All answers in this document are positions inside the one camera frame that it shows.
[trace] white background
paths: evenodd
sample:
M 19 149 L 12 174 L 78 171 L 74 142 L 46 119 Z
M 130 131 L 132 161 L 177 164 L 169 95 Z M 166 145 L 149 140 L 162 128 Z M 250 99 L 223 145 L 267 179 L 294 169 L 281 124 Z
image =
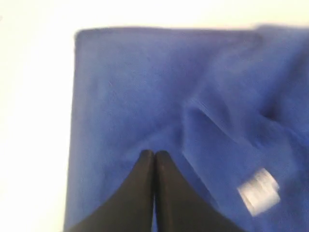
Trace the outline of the white background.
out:
M 0 0 L 0 231 L 62 230 L 79 29 L 306 26 L 308 9 L 308 0 Z

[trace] black object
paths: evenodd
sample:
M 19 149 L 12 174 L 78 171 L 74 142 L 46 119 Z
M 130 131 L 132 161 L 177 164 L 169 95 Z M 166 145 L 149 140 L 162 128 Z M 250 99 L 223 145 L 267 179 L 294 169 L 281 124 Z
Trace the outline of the black object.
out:
M 69 232 L 243 232 L 191 188 L 166 151 L 141 152 L 118 191 Z
M 168 152 L 156 153 L 156 218 L 159 232 L 241 232 L 191 188 Z
M 150 232 L 154 154 L 144 150 L 117 192 L 70 232 Z

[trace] microfiber cloth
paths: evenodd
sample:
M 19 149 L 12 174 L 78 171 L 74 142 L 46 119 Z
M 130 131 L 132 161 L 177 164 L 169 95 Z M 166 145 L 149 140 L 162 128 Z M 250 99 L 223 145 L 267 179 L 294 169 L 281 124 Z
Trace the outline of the microfiber cloth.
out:
M 246 231 L 309 231 L 309 30 L 79 32 L 65 228 L 119 188 L 143 149 L 168 151 Z M 238 188 L 261 168 L 280 202 L 253 217 Z

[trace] folded cloth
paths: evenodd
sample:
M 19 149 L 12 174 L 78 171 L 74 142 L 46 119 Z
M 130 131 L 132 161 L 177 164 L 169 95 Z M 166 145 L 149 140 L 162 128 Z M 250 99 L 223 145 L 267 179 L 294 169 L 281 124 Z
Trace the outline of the folded cloth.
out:
M 65 228 L 106 202 L 143 149 L 168 151 L 246 231 L 309 231 L 309 30 L 79 32 Z M 280 201 L 253 217 L 238 188 L 261 169 Z

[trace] white label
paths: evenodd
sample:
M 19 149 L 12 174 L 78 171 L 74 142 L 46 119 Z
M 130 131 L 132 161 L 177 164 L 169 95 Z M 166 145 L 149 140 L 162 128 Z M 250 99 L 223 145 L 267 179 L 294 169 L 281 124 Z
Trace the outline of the white label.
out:
M 238 188 L 238 192 L 252 216 L 256 216 L 280 201 L 279 185 L 272 175 L 261 169 L 253 179 Z

